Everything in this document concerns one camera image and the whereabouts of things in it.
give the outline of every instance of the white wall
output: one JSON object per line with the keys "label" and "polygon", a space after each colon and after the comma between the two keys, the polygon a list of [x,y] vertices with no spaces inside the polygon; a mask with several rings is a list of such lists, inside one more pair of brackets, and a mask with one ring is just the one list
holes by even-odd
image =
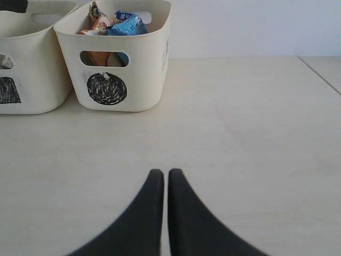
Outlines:
{"label": "white wall", "polygon": [[170,2],[172,58],[341,55],[340,0]]}

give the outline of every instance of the storage bin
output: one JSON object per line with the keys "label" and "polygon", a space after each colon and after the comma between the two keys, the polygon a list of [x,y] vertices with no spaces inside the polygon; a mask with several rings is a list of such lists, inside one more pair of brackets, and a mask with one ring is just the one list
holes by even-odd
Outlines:
{"label": "storage bin", "polygon": [[[90,3],[58,22],[57,33],[79,102],[88,109],[144,111],[161,97],[168,67],[170,13],[172,5],[155,1],[98,1],[105,14],[118,10],[150,13],[149,31],[137,36],[85,36],[90,29]],[[126,67],[87,66],[83,51],[124,53]]]}
{"label": "storage bin", "polygon": [[0,114],[40,114],[60,106],[72,89],[53,30],[77,7],[70,1],[31,1],[26,13],[0,11]]}

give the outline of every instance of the white plastic basket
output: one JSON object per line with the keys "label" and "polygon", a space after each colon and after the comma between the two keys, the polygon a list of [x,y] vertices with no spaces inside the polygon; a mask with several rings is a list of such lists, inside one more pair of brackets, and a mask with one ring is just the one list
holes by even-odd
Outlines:
{"label": "white plastic basket", "polygon": [[12,69],[0,69],[0,114],[40,114],[65,101],[72,85],[53,25],[76,7],[31,1],[24,14],[0,12],[0,61],[13,62]]}
{"label": "white plastic basket", "polygon": [[[89,5],[87,4],[58,22],[57,33],[64,58],[79,102],[88,109],[111,111],[144,111],[154,107],[160,100],[168,68],[168,42],[172,5],[166,1],[98,1],[101,11],[114,15],[118,10],[126,12],[149,12],[151,23],[149,34],[138,36],[84,36],[76,35],[90,27]],[[126,67],[86,66],[80,59],[83,51],[123,52],[129,57]],[[88,84],[96,76],[116,78],[121,93],[103,94],[103,101],[95,100]],[[117,86],[111,84],[99,86]]]}

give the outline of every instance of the table surface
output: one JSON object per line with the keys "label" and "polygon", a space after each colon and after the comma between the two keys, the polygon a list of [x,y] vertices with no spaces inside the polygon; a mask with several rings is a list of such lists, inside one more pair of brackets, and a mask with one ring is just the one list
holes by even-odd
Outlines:
{"label": "table surface", "polygon": [[340,150],[340,95],[299,58],[172,60],[142,113],[87,110],[71,94],[47,114],[0,116],[0,255],[65,255],[122,213],[150,169],[179,167],[261,250],[337,256]]}

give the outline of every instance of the blue package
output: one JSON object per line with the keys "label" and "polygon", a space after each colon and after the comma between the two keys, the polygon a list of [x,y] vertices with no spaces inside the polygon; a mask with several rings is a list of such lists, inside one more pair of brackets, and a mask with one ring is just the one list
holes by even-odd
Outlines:
{"label": "blue package", "polygon": [[132,16],[112,27],[107,27],[108,36],[136,36],[148,34],[148,30],[142,22],[140,16],[132,14]]}
{"label": "blue package", "polygon": [[115,18],[118,20],[127,20],[129,19],[131,16],[133,16],[134,14],[131,12],[122,12],[122,11],[117,11],[115,13]]}

